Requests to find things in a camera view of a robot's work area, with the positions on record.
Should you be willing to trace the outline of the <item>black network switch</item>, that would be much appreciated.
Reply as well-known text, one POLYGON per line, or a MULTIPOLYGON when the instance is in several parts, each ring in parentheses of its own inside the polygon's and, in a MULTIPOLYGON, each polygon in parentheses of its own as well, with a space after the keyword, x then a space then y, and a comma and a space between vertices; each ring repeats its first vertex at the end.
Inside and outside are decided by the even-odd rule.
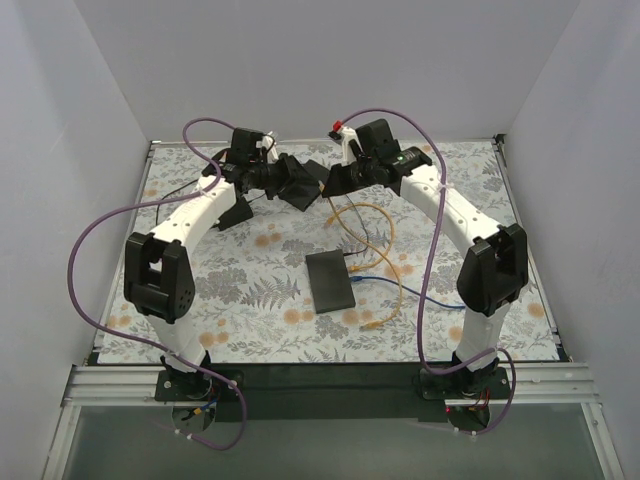
POLYGON ((341 249, 307 255, 305 263, 316 314, 355 307, 356 300, 341 249))
POLYGON ((329 170, 320 163, 309 160, 294 168, 295 176, 279 198, 304 212, 321 194, 321 186, 329 177, 329 170))

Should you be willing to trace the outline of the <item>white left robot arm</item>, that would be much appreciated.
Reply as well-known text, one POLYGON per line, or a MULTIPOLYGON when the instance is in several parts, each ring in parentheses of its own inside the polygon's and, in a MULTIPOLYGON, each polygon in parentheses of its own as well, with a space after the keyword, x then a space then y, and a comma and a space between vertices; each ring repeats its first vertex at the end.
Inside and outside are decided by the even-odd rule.
POLYGON ((124 297, 152 326, 167 348, 161 359, 171 384, 190 399, 201 399, 211 381, 199 367, 209 355, 189 310, 196 296, 190 257, 214 226, 230 228, 251 218, 244 195, 252 189, 300 211, 320 195, 329 171, 309 160, 281 154, 270 163, 258 154, 236 157, 230 149, 213 156, 197 180, 195 198, 182 203, 146 234, 134 232, 125 245, 124 297))

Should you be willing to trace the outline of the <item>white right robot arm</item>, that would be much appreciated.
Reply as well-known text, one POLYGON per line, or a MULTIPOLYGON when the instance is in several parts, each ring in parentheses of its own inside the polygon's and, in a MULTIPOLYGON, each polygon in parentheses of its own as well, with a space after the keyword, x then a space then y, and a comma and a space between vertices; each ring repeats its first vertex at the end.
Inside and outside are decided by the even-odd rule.
POLYGON ((361 149, 347 141, 344 159, 335 164, 322 192, 329 198, 369 186, 392 189, 421 210, 463 257, 456 288, 464 303, 461 339, 451 365, 431 369, 448 379, 453 389, 470 393, 494 374, 504 319, 529 281, 525 230, 517 223, 504 226, 480 212, 445 180, 444 172, 417 147, 361 149))

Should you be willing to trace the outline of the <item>black power adapter brick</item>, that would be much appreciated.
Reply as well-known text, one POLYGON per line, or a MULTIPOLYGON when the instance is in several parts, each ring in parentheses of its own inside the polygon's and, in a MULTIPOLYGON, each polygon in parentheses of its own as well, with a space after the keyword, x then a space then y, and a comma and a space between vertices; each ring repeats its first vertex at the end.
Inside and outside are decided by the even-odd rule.
POLYGON ((224 231, 252 219, 253 216, 253 210, 249 202, 245 197, 241 196, 236 200, 232 208, 221 215, 216 227, 219 231, 224 231))

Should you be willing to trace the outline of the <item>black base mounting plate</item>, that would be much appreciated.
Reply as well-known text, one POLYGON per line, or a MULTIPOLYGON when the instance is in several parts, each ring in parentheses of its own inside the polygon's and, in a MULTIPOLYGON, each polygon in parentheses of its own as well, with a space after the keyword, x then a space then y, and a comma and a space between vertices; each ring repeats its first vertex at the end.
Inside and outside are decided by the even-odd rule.
POLYGON ((415 419, 444 423, 445 404, 470 404, 479 396, 506 400, 511 382, 497 366, 480 376, 456 372, 431 375, 415 362, 396 363, 227 363, 214 366, 218 378, 187 379, 163 368, 157 402, 217 402, 219 422, 238 422, 241 406, 251 420, 415 419))

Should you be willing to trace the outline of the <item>aluminium frame rail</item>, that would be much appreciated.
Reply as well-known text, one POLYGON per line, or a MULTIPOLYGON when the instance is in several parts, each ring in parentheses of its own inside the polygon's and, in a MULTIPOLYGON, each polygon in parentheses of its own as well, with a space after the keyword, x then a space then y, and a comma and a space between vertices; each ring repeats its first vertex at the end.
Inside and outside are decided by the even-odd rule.
MULTIPOLYGON (((74 367, 63 394, 64 405, 154 405, 159 366, 74 367)), ((599 403, 601 396, 588 366, 581 363, 518 363, 515 404, 599 403)))

